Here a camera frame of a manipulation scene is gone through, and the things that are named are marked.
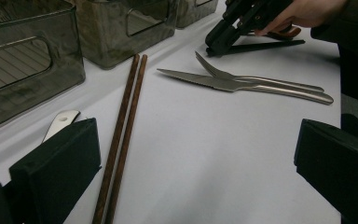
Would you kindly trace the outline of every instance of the brown wooden chopstick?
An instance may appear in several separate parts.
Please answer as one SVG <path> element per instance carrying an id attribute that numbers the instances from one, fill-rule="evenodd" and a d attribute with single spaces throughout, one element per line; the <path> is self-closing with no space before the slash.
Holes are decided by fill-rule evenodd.
<path id="1" fill-rule="evenodd" d="M 97 205 L 95 207 L 92 224 L 101 224 L 103 222 L 103 212 L 105 209 L 106 201 L 108 199 L 107 197 L 111 186 L 110 183 L 113 175 L 113 170 L 115 167 L 117 151 L 120 144 L 124 122 L 127 116 L 127 109 L 131 98 L 132 86 L 133 86 L 133 81 L 135 80 L 139 58 L 140 58 L 139 54 L 135 54 L 133 56 L 130 74 L 127 79 L 126 88 L 124 90 L 123 98 L 121 100 L 121 106 L 117 116 L 115 132 L 113 134 L 111 147 L 109 149 L 109 154 L 107 156 L 107 161 L 103 173 L 103 183 L 101 184 L 100 194 L 98 196 Z"/>
<path id="2" fill-rule="evenodd" d="M 135 113 L 136 113 L 136 108 L 138 105 L 139 95 L 140 95 L 141 88 L 142 88 L 142 81 L 144 79 L 146 62 L 147 62 L 147 56 L 143 55 L 142 60 L 141 60 L 141 65 L 139 68 L 138 77 L 137 77 L 136 83 L 135 83 L 135 90 L 133 91 L 130 113 L 129 113 L 129 117 L 128 117 L 128 121 L 127 121 L 127 127 L 126 127 L 126 131 L 124 132 L 122 147 L 119 152 L 116 174 L 115 174 L 115 178 L 113 181 L 112 193 L 111 193 L 111 196 L 109 199 L 109 204 L 108 204 L 108 207 L 106 210 L 106 219 L 104 222 L 105 224 L 111 224 L 113 221 L 113 218 L 115 216 L 118 193 L 120 191 L 120 184 L 121 184 L 121 179 L 122 179 L 123 172 L 124 172 L 124 165 L 126 163 L 127 152 L 128 152 L 128 148 L 130 145 L 132 126 L 133 126 L 133 122 L 135 120 Z"/>

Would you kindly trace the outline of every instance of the metal utensil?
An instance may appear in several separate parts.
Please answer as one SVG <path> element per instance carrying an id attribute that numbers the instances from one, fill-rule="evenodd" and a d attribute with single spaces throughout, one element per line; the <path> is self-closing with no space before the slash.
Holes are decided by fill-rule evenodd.
<path id="1" fill-rule="evenodd" d="M 196 52 L 196 58 L 199 60 L 200 64 L 213 76 L 218 77 L 222 79 L 228 79 L 233 81 L 252 81 L 252 82 L 269 82 L 274 83 L 278 85 L 283 85 L 287 87 L 294 87 L 309 91 L 319 91 L 324 92 L 324 89 L 317 86 L 311 86 L 301 83 L 295 83 L 295 82 L 289 82 L 289 81 L 282 81 L 278 79 L 272 79 L 272 78 L 266 78 L 266 77 L 248 77 L 248 76 L 234 76 L 228 72 L 219 70 L 215 67 L 213 67 L 211 64 L 209 64 L 205 59 L 201 57 L 199 53 Z"/>
<path id="2" fill-rule="evenodd" d="M 262 92 L 293 96 L 297 98 L 318 102 L 325 105 L 331 105 L 334 102 L 331 96 L 319 91 L 309 91 L 300 88 L 283 86 L 283 85 L 267 83 L 267 82 L 239 82 L 239 81 L 223 79 L 218 77 L 206 77 L 206 76 L 166 70 L 166 69 L 158 69 L 158 70 L 162 73 L 167 74 L 170 77 L 176 77 L 184 81 L 188 81 L 208 87 L 213 87 L 214 89 L 220 91 L 239 91 L 239 90 L 262 91 Z"/>

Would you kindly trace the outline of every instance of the human hand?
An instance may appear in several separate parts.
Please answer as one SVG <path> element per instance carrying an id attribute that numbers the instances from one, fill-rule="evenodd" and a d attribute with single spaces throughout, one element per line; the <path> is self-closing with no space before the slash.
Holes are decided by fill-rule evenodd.
<path id="1" fill-rule="evenodd" d="M 344 8 L 348 0 L 293 0 L 281 14 L 256 35 L 279 32 L 291 24 L 316 27 L 332 21 Z"/>

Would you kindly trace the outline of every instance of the white tabletop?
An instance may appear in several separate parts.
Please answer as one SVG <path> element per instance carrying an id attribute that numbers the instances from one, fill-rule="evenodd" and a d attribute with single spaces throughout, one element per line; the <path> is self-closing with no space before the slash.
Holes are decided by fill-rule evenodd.
<path id="1" fill-rule="evenodd" d="M 337 46 L 306 44 L 223 57 L 206 56 L 205 36 L 224 6 L 142 54 L 148 55 L 115 223 L 338 224 L 339 213 L 302 176 L 294 155 L 302 119 L 339 127 Z M 242 37 L 242 44 L 270 41 Z M 224 92 L 165 77 L 157 68 L 207 75 L 194 51 L 235 75 L 320 86 L 322 105 L 277 94 Z M 85 60 L 86 81 L 0 128 L 0 182 L 8 167 L 41 144 L 62 110 L 96 118 L 104 164 L 132 59 L 104 71 Z M 65 223 L 91 223 L 103 178 L 94 177 Z"/>

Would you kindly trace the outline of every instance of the storage container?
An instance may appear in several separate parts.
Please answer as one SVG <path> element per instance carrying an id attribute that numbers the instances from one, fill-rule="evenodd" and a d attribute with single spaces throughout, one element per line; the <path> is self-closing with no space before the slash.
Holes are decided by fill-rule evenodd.
<path id="1" fill-rule="evenodd" d="M 214 13 L 217 2 L 218 0 L 180 0 L 176 27 L 185 28 Z"/>
<path id="2" fill-rule="evenodd" d="M 0 0 L 0 124 L 84 80 L 75 6 Z"/>
<path id="3" fill-rule="evenodd" d="M 174 34 L 179 0 L 67 0 L 77 7 L 83 56 L 111 69 Z"/>

